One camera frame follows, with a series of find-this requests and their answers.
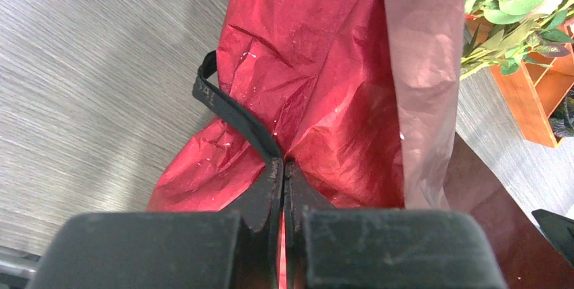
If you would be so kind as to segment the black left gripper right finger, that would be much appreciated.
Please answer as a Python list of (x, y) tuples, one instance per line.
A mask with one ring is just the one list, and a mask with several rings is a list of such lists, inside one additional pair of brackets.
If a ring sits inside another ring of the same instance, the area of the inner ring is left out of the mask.
[(505, 288), (487, 236), (445, 210), (335, 208), (295, 162), (284, 177), (288, 288)]

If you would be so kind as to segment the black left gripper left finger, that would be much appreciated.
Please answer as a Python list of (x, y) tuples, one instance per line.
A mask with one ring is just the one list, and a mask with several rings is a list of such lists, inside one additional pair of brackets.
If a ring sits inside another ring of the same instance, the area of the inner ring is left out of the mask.
[(68, 220), (30, 288), (277, 288), (284, 163), (217, 212)]

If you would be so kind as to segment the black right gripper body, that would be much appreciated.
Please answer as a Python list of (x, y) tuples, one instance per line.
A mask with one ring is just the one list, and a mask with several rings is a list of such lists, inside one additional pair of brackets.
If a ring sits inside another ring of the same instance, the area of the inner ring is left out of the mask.
[(544, 209), (532, 215), (551, 245), (573, 266), (573, 220)]

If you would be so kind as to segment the black ribbon gold lettering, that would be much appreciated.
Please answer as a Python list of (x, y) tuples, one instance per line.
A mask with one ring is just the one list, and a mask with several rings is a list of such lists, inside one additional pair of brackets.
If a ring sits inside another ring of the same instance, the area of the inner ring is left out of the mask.
[(211, 112), (244, 136), (265, 163), (284, 164), (283, 154), (264, 124), (234, 98), (208, 81), (217, 72), (217, 52), (207, 53), (199, 65), (192, 94)]

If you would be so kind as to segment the pink flower bouquet red wrap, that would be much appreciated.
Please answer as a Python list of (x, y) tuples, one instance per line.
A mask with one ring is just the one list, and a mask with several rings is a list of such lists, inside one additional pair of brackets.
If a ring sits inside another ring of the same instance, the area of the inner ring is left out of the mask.
[[(505, 288), (572, 288), (573, 267), (455, 133), (462, 0), (229, 0), (208, 81), (255, 115), (335, 208), (445, 210), (487, 236)], [(153, 212), (217, 212), (268, 163), (217, 115), (160, 177)]]

